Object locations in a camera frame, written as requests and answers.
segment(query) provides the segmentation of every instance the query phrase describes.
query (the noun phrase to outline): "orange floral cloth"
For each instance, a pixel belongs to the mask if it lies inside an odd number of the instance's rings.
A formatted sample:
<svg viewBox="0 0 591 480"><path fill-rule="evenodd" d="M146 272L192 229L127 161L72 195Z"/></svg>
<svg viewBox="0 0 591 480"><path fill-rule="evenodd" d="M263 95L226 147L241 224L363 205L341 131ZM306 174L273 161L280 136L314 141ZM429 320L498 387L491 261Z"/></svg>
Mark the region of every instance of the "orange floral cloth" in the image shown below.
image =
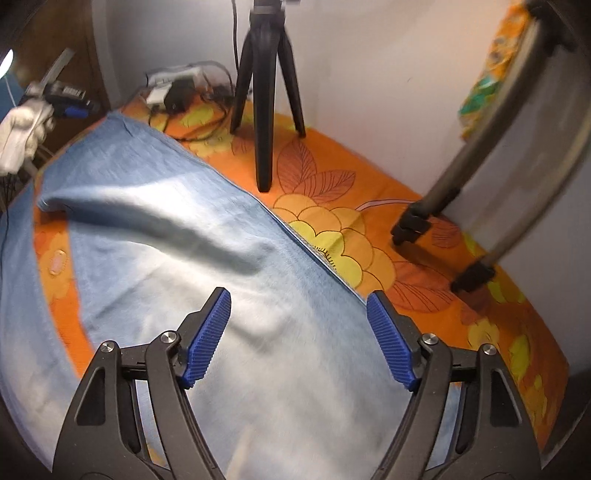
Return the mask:
<svg viewBox="0 0 591 480"><path fill-rule="evenodd" d="M140 98L122 109L148 122ZM196 99L190 111L153 127L174 137L211 132L221 113ZM269 193L256 188L252 106L236 136L226 126L205 142L185 142L190 151L251 192L313 246L361 296L384 290L401 314L448 345L478 349L495 345L509 366L540 448L556 420L569 368L546 325L505 272L461 299L450 279L483 250L445 218L416 245L394 249L390 229L417 196L362 157L309 129L297 138L291 119L275 117L274 181ZM37 183L43 175L41 172ZM35 208L34 242L39 273L56 329L81 375L93 352L78 317L76 283L64 214Z"/></svg>

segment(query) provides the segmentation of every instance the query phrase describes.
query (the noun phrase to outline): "blue ribbed rubber pad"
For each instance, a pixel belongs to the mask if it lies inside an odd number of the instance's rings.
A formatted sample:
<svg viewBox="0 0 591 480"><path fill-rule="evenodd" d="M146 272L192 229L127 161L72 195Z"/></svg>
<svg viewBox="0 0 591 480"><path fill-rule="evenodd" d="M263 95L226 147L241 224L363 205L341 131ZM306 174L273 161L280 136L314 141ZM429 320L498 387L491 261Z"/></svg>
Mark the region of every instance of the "blue ribbed rubber pad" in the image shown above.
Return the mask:
<svg viewBox="0 0 591 480"><path fill-rule="evenodd" d="M394 380L404 385L407 390L414 391L419 380L413 373L411 351L375 293L368 297L367 309L369 324L386 357Z"/></svg>
<svg viewBox="0 0 591 480"><path fill-rule="evenodd" d="M228 324L231 309L232 298L230 292L225 290L218 298L189 347L187 368L179 379L179 383L183 388L193 388L195 382L205 376L222 333Z"/></svg>

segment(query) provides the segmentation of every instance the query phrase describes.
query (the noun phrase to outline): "silver screw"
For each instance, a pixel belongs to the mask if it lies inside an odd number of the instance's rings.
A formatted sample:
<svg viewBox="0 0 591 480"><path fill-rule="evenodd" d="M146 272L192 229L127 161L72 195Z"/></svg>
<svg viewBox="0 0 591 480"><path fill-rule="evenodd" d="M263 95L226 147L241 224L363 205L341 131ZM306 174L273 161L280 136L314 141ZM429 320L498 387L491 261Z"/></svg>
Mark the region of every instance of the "silver screw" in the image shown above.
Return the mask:
<svg viewBox="0 0 591 480"><path fill-rule="evenodd" d="M437 345L439 343L439 338L434 333L425 333L423 335L423 342L427 345Z"/></svg>
<svg viewBox="0 0 591 480"><path fill-rule="evenodd" d="M113 350L115 350L115 342L111 342L110 340L100 346L100 351L103 353L111 353Z"/></svg>
<svg viewBox="0 0 591 480"><path fill-rule="evenodd" d="M160 335L160 341L162 343L173 343L176 339L176 332L164 332L162 335Z"/></svg>
<svg viewBox="0 0 591 480"><path fill-rule="evenodd" d="M484 353L486 353L487 355L496 355L497 354L497 349L496 346L491 345L490 343L487 343L483 348Z"/></svg>

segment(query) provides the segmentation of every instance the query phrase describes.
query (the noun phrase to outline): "black tripod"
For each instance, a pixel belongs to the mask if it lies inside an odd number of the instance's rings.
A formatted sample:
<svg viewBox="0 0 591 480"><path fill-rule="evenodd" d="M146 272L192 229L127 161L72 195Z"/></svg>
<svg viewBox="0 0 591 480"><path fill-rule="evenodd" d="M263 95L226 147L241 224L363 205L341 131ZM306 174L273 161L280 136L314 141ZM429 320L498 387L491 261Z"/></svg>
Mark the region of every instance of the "black tripod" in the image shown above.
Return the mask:
<svg viewBox="0 0 591 480"><path fill-rule="evenodd" d="M242 122L251 78L254 78L254 120L256 184L259 192L268 192L273 181L273 120L275 110L275 69L277 56L285 80L295 128L306 136L301 110L300 89L290 39L285 32L285 11L281 0L255 0L251 11L251 29L242 48L236 99L230 133Z"/></svg>

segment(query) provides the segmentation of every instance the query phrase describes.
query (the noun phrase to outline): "brown wooden door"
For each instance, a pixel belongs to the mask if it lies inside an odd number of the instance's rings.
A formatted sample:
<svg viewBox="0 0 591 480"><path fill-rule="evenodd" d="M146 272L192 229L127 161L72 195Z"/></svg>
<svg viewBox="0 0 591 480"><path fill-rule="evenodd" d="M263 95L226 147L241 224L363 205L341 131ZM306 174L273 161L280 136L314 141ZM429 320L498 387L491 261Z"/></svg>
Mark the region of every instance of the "brown wooden door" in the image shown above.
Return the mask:
<svg viewBox="0 0 591 480"><path fill-rule="evenodd" d="M23 88L43 78L65 48L76 53L59 80L86 90L102 105L88 119L58 119L44 145L57 151L110 110L96 55L91 0L47 0L30 18L12 46L11 71Z"/></svg>

